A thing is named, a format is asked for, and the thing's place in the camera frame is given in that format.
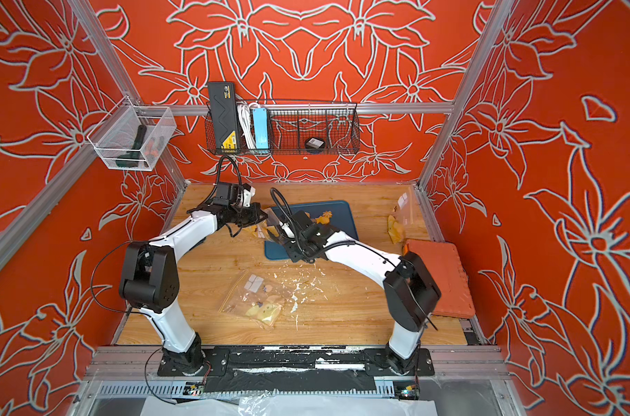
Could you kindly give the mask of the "clear bag yellow dog print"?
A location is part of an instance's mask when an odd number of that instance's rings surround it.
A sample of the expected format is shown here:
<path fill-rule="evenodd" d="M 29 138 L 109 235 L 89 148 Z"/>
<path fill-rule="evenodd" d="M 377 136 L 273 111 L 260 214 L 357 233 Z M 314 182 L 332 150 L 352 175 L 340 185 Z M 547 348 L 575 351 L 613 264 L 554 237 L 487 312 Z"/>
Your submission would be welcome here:
<path fill-rule="evenodd" d="M 393 244 L 405 241 L 408 228 L 414 225 L 419 212 L 412 190 L 404 192 L 387 218 L 387 233 Z"/>

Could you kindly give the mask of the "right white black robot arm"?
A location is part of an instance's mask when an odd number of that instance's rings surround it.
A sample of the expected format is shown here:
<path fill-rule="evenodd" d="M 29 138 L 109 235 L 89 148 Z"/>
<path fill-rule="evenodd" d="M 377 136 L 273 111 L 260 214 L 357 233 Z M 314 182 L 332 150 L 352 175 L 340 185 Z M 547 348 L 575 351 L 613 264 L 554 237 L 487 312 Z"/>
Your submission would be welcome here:
<path fill-rule="evenodd" d="M 413 251 L 398 255 L 373 248 L 304 211 L 294 211 L 277 188 L 271 188 L 270 195 L 277 209 L 268 212 L 268 223 L 274 227 L 270 239 L 294 263 L 320 259 L 339 263 L 382 287 L 394 326 L 378 365 L 400 375 L 417 371 L 422 334 L 441 299 L 422 258 Z"/>

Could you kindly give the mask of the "metal kitchen tongs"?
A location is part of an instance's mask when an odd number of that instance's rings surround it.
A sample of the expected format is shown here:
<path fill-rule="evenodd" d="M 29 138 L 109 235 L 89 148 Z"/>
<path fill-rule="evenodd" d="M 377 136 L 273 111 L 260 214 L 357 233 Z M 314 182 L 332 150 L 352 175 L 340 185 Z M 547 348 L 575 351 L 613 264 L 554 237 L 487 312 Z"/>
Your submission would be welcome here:
<path fill-rule="evenodd" d="M 283 227 L 283 223 L 278 217 L 274 215 L 273 211 L 268 213 L 268 218 L 264 223 L 264 232 L 266 232 L 266 239 L 276 244 L 283 245 L 290 241 L 291 238 Z"/>

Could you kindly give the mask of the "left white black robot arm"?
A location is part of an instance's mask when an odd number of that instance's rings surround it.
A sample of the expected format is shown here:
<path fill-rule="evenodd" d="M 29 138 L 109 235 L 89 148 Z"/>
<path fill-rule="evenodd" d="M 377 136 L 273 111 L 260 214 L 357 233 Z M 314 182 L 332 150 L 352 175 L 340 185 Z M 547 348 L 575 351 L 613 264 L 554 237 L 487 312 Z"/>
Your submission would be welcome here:
<path fill-rule="evenodd" d="M 148 319 L 162 342 L 165 362 L 184 374 L 204 366 L 202 341 L 178 303 L 178 262 L 206 239 L 232 225 L 241 231 L 266 219 L 252 201 L 254 187 L 245 183 L 235 158 L 223 155 L 216 164 L 216 183 L 187 218 L 158 237 L 130 243 L 124 254 L 119 295 Z"/>

